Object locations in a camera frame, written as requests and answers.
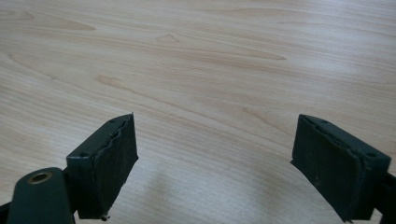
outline hole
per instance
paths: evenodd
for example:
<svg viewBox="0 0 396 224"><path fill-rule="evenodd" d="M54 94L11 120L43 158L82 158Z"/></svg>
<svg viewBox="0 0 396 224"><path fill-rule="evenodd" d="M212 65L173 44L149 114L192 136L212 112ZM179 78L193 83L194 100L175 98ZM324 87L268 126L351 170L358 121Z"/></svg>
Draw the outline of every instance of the hole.
<svg viewBox="0 0 396 224"><path fill-rule="evenodd" d="M80 157L88 157L89 155L90 155L90 153L88 153L88 152L80 152L79 153Z"/></svg>
<svg viewBox="0 0 396 224"><path fill-rule="evenodd" d="M36 174L36 175L33 175L32 177L30 177L27 180L27 182L29 184L40 184L40 183L46 182L51 177L52 177L51 172L39 173L39 174Z"/></svg>
<svg viewBox="0 0 396 224"><path fill-rule="evenodd" d="M366 155L367 155L368 157L373 157L373 158L376 157L376 155L375 155L374 152L367 152Z"/></svg>

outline textured rubber surface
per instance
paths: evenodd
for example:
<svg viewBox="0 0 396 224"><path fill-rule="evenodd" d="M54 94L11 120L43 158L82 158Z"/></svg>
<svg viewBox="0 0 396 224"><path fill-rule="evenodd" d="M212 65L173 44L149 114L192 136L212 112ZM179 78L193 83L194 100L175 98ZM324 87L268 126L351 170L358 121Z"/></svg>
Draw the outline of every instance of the textured rubber surface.
<svg viewBox="0 0 396 224"><path fill-rule="evenodd" d="M300 115L292 157L341 219L370 219L389 156L324 119Z"/></svg>
<svg viewBox="0 0 396 224"><path fill-rule="evenodd" d="M67 156L79 218L106 219L137 159L133 114L108 121Z"/></svg>

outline light wood surface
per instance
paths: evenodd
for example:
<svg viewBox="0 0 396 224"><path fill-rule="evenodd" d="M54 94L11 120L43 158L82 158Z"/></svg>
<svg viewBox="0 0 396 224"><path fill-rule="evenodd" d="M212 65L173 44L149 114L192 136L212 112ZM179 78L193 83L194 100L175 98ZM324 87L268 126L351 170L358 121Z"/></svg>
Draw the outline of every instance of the light wood surface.
<svg viewBox="0 0 396 224"><path fill-rule="evenodd" d="M290 165L298 115L395 159L395 72L392 0L2 0L0 203L134 112L108 223L342 223Z"/></svg>

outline wood grain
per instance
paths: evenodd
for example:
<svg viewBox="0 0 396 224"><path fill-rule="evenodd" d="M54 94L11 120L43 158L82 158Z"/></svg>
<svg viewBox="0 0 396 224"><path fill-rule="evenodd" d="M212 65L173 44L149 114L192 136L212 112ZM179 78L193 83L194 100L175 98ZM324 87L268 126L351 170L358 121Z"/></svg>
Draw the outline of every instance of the wood grain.
<svg viewBox="0 0 396 224"><path fill-rule="evenodd" d="M395 159L395 72L390 0L3 0L0 203L133 111L108 223L342 223L290 165L297 117Z"/></svg>

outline black plastic part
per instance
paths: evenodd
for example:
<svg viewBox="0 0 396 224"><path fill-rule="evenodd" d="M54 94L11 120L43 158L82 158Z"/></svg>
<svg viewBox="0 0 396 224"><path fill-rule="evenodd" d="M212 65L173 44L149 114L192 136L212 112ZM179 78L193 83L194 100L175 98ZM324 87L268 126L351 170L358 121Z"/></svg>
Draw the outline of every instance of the black plastic part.
<svg viewBox="0 0 396 224"><path fill-rule="evenodd" d="M292 157L341 219L370 219L389 156L324 119L300 115Z"/></svg>
<svg viewBox="0 0 396 224"><path fill-rule="evenodd" d="M61 169L34 171L18 181L7 224L20 223L74 223Z"/></svg>
<svg viewBox="0 0 396 224"><path fill-rule="evenodd" d="M73 209L81 219L106 219L138 159L134 115L106 122L66 159Z"/></svg>
<svg viewBox="0 0 396 224"><path fill-rule="evenodd" d="M10 206L11 203L5 203L0 206L0 224L6 223Z"/></svg>
<svg viewBox="0 0 396 224"><path fill-rule="evenodd" d="M382 216L381 224L396 223L396 177L388 174L375 190L375 208Z"/></svg>

